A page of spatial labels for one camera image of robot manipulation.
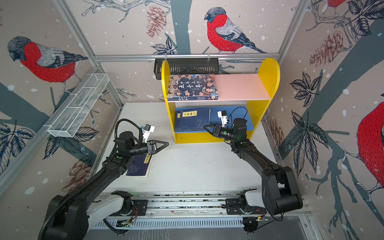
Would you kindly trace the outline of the large illustrated box book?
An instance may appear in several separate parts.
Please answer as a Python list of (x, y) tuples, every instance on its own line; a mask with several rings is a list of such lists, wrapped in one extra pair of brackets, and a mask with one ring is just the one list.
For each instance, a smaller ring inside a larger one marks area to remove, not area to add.
[(219, 99), (215, 75), (171, 75), (166, 81), (168, 101), (213, 101)]

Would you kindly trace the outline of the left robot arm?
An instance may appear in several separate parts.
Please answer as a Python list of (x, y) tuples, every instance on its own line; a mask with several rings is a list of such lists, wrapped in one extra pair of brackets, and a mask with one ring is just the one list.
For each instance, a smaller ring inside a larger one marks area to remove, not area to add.
[(68, 195), (57, 195), (50, 201), (39, 240), (82, 240), (90, 228), (87, 210), (96, 197), (130, 168), (135, 156), (155, 155), (169, 145), (158, 140), (141, 143), (129, 131), (114, 142), (110, 156), (94, 176)]

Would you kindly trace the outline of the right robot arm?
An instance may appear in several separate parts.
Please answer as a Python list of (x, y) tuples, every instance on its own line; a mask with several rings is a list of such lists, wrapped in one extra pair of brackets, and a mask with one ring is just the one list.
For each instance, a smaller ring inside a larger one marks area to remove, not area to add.
[(247, 121), (237, 118), (231, 128), (205, 125), (212, 136), (228, 141), (232, 152), (244, 160), (262, 178), (262, 200), (271, 215), (283, 214), (303, 207), (302, 196), (290, 167), (282, 167), (265, 157), (247, 137)]

